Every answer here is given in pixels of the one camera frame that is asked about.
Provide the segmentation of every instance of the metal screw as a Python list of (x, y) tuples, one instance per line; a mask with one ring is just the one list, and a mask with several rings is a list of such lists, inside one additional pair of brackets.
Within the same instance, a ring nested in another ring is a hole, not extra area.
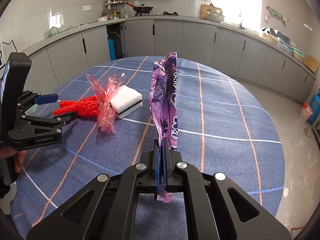
[(98, 176), (98, 181), (105, 182), (108, 179), (108, 176), (106, 174), (101, 174)]
[(177, 167), (180, 169), (185, 169), (188, 165), (184, 162), (177, 163)]
[(215, 174), (215, 178), (216, 178), (217, 180), (224, 180), (224, 179), (226, 178), (226, 176), (225, 176), (224, 173), (222, 173), (222, 172), (217, 172), (217, 173)]
[(137, 170), (144, 170), (147, 166), (144, 163), (138, 163), (136, 165)]

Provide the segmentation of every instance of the white sponge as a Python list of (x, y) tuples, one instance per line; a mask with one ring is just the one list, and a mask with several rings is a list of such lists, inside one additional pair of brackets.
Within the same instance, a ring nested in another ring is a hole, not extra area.
[(116, 118), (122, 119), (142, 106), (142, 94), (123, 85), (110, 102), (116, 110)]

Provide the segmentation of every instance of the blue tablecloth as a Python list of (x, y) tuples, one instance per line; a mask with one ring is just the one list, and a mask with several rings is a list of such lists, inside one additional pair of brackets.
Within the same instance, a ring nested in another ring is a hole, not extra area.
[[(116, 135), (97, 133), (95, 118), (79, 118), (63, 127), (62, 143), (28, 151), (11, 206), (24, 238), (31, 226), (98, 174), (122, 173), (153, 148), (157, 135), (148, 96), (154, 61), (161, 58), (124, 58), (86, 71), (101, 81), (125, 72), (127, 85), (142, 94), (143, 106), (116, 120)], [(241, 84), (212, 68), (178, 59), (177, 69), (177, 150), (183, 160), (207, 174), (226, 173), (275, 216), (284, 185), (284, 155), (270, 115)], [(85, 73), (56, 93), (60, 100), (93, 95)], [(40, 106), (34, 115), (51, 118), (58, 104)], [(174, 194), (172, 203), (140, 195), (133, 239), (188, 239), (183, 195)]]

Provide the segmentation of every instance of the window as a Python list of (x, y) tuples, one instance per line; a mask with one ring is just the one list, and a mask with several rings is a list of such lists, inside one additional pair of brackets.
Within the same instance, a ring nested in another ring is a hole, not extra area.
[(212, 0), (215, 7), (222, 9), (225, 22), (240, 24), (254, 31), (260, 30), (262, 0)]
[(57, 27), (60, 28), (63, 25), (63, 14), (52, 15), (52, 11), (49, 13), (49, 25), (50, 28)]

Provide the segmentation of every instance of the green kettle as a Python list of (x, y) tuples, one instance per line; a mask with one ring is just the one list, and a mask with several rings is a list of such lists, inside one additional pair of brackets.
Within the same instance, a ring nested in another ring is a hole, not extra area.
[(49, 30), (49, 37), (57, 35), (58, 33), (59, 33), (58, 28), (52, 26), (52, 28)]

